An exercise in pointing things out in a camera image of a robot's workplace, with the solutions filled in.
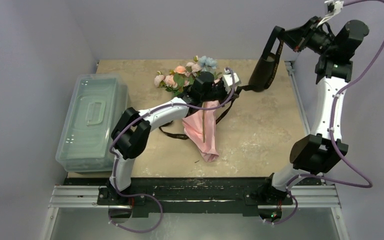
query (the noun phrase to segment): plastic storage box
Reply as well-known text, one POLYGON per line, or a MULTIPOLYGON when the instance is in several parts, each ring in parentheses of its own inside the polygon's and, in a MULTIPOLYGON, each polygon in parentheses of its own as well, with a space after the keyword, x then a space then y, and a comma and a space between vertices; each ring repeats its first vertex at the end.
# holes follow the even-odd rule
POLYGON ((120 75, 77 78, 55 156, 67 172, 113 169, 110 135, 129 104, 128 87, 120 75))

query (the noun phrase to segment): marble-patterned surface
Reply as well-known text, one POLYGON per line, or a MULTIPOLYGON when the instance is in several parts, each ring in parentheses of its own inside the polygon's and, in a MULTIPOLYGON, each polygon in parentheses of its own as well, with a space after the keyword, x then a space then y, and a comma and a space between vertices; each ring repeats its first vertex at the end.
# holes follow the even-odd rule
MULTIPOLYGON (((168 73, 186 60, 101 60, 96 73, 119 73, 129 87, 132 106, 148 109, 171 99, 154 86, 156 71, 168 73)), ((218 60, 248 83, 256 60, 218 60)), ((183 133, 178 120, 165 128, 183 133)), ((151 132, 145 151, 134 163, 132 177, 264 177, 289 163, 293 144, 304 136, 298 104, 285 64, 281 62, 272 86, 263 92, 243 91, 229 114, 216 127, 220 157, 205 162, 191 140, 172 139, 158 129, 151 132)), ((107 177, 108 173, 69 177, 107 177)))

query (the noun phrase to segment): white wall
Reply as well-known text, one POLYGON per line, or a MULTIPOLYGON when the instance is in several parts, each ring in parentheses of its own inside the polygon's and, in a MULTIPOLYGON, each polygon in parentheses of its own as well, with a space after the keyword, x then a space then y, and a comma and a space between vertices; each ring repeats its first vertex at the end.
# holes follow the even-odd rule
MULTIPOLYGON (((274 26, 323 13, 322 0, 67 2, 98 59, 257 59, 274 26)), ((284 48, 284 59, 296 56, 284 48)))
MULTIPOLYGON (((353 57, 356 79, 369 64, 384 38, 384 5, 378 2, 347 6, 330 22, 337 33, 347 20, 365 22, 369 35, 353 57)), ((309 124, 317 105, 314 66, 318 55, 307 49, 295 62, 295 77, 309 124)), ((371 189, 336 185, 343 215, 352 240, 384 239, 384 51, 358 84, 347 90, 342 112, 343 142, 349 144, 348 159, 374 183, 371 189)), ((336 179, 364 183, 340 162, 330 175, 336 179)))
POLYGON ((94 59, 63 0, 0 0, 0 240, 36 240, 76 78, 94 59))

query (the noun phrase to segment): container lid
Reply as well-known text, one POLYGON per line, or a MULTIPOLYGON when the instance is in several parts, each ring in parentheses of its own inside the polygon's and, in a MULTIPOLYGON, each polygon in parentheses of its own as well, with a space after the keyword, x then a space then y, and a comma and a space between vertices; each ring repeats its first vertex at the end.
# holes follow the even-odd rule
POLYGON ((59 141, 57 160, 105 157, 119 77, 117 74, 90 74, 78 78, 59 141))

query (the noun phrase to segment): pink cloth bag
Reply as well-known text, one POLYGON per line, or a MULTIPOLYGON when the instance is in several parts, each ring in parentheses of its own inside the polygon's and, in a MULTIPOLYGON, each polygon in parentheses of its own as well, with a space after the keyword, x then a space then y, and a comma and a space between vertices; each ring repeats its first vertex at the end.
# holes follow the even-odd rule
MULTIPOLYGON (((203 108, 213 108, 219 101, 207 101, 203 108)), ((206 162, 213 162, 219 157, 216 150, 216 110, 199 110, 183 118, 184 134, 198 147, 206 162)))

